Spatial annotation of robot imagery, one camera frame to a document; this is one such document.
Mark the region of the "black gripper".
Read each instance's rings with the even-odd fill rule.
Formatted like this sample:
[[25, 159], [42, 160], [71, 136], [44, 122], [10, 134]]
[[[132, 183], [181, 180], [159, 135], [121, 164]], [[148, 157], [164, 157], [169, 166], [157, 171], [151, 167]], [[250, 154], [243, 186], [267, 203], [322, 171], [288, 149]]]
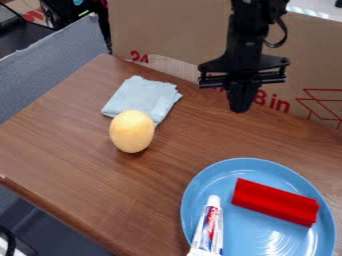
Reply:
[[290, 60], [262, 53], [263, 46], [278, 48], [283, 44], [283, 41], [270, 43], [263, 40], [252, 44], [228, 40], [223, 55], [197, 66], [199, 87], [227, 89], [225, 95], [232, 112], [244, 113], [250, 110], [262, 84], [286, 81]]

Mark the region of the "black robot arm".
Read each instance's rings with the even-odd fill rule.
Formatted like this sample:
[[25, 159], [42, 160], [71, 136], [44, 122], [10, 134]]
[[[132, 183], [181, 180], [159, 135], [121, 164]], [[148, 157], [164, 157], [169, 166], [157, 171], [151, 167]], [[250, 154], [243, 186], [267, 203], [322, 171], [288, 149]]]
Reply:
[[225, 50], [197, 66], [200, 88], [223, 88], [235, 113], [246, 112], [263, 84], [286, 81], [286, 57], [266, 55], [263, 46], [280, 47], [287, 40], [282, 16], [290, 0], [231, 0]]

